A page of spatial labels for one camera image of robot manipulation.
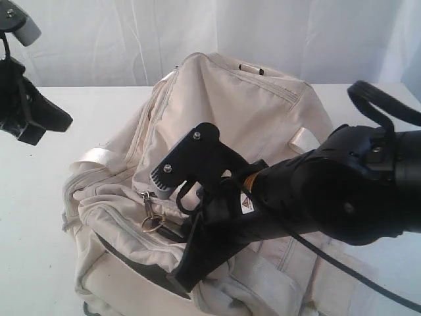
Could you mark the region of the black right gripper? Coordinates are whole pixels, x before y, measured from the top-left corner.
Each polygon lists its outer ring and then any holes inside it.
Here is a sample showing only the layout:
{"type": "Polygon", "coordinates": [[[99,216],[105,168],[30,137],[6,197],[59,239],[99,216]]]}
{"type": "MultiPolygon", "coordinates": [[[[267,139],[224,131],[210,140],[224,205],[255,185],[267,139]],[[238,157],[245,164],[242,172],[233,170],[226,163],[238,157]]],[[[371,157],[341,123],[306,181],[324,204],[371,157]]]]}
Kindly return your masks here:
{"type": "MultiPolygon", "coordinates": [[[[243,159],[229,164],[232,168],[223,173],[215,190],[209,191],[201,185],[200,202],[182,226],[188,234],[186,249],[168,279],[183,292],[191,291],[251,242],[263,240],[273,231],[270,213],[244,184],[248,176],[268,165],[263,160],[249,164],[243,159]]],[[[180,185],[178,207],[193,185],[190,181],[180,185]]]]}

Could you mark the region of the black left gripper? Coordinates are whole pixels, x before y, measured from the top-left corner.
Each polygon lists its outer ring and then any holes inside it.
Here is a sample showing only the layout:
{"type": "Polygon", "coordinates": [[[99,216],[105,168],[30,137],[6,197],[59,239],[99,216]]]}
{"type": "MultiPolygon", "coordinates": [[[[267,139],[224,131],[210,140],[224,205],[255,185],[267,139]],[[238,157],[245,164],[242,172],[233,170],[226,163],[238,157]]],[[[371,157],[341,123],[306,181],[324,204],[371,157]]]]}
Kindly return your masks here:
{"type": "Polygon", "coordinates": [[[66,132],[73,118],[44,97],[14,58],[1,60],[1,130],[37,145],[47,131],[66,132]]]}

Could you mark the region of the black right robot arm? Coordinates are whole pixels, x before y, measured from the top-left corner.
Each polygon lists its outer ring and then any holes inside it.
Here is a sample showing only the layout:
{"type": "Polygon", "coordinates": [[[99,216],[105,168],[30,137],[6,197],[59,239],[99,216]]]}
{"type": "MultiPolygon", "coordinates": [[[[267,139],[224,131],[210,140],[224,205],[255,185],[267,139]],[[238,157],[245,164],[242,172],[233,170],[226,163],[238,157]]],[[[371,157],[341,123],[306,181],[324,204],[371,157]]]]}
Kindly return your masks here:
{"type": "Polygon", "coordinates": [[[343,125],[317,149],[268,166],[224,145],[218,128],[193,128],[166,158],[168,184],[199,205],[169,280],[189,292],[247,245],[323,232],[352,246],[420,231],[420,132],[388,138],[379,128],[343,125]]]}

